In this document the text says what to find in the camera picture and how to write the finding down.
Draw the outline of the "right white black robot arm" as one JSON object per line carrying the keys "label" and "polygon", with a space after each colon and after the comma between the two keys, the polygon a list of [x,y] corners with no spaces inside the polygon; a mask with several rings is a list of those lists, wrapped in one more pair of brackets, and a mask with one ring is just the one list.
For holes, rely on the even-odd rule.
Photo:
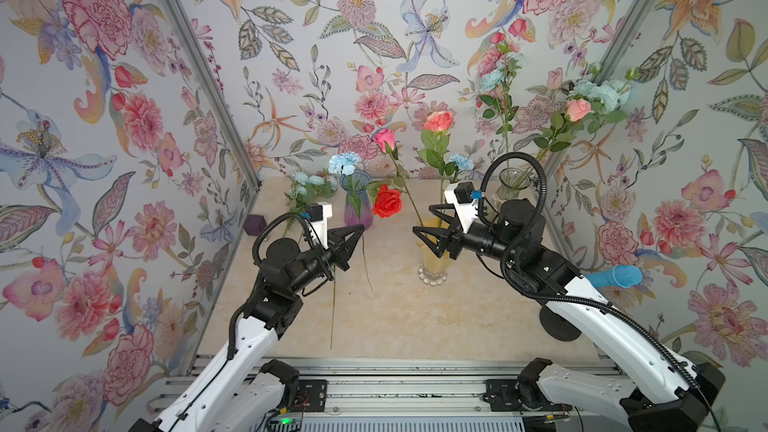
{"label": "right white black robot arm", "polygon": [[436,257],[457,259],[463,251],[498,262],[501,278],[520,295],[540,304],[540,318],[554,319],[553,331],[567,323],[588,337],[623,371],[605,378],[570,370],[549,359],[533,359],[517,376],[510,395],[519,409],[538,411],[570,405],[614,420],[633,431],[696,431],[715,419],[712,408],[724,374],[711,363],[695,364],[665,346],[619,310],[595,287],[590,276],[541,244],[547,178],[541,163],[524,152],[506,153],[489,167],[518,159],[538,180],[535,203],[505,202],[495,219],[485,213],[485,176],[449,186],[445,200],[430,212],[446,227],[416,226],[414,234]]}

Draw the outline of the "red rose stem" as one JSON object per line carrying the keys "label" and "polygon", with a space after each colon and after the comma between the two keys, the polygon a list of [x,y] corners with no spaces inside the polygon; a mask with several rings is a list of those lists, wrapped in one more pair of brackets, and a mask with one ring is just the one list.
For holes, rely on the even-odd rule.
{"label": "red rose stem", "polygon": [[386,183],[374,183],[367,187],[367,192],[375,216],[389,218],[402,210],[402,192],[397,188]]}

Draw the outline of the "light blue rose stem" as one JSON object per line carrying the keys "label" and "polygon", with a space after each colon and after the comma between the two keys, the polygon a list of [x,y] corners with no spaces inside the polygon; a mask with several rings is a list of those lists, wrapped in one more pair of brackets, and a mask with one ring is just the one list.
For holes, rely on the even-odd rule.
{"label": "light blue rose stem", "polygon": [[287,206],[290,212],[302,214],[311,203],[328,202],[337,190],[336,178],[326,169],[313,175],[297,171],[292,175],[290,190],[285,194]]}

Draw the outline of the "yellow ruffled glass vase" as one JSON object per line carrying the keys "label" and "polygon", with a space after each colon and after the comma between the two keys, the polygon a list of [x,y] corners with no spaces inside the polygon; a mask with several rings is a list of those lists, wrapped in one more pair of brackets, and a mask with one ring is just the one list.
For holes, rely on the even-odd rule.
{"label": "yellow ruffled glass vase", "polygon": [[420,280],[429,286],[440,286],[448,277],[448,267],[451,259],[447,252],[438,258],[431,249],[421,240],[417,240],[419,250],[422,252],[422,262],[417,272]]}

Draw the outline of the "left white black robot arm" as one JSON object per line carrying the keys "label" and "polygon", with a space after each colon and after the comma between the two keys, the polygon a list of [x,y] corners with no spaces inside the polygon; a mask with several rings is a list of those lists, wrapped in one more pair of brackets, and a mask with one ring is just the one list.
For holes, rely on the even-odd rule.
{"label": "left white black robot arm", "polygon": [[227,341],[192,384],[156,419],[134,431],[256,431],[287,412],[299,389],[299,371],[262,359],[298,316],[310,293],[346,271],[365,228],[331,228],[328,203],[303,214],[288,212],[255,239],[258,273],[245,302],[232,314]]}

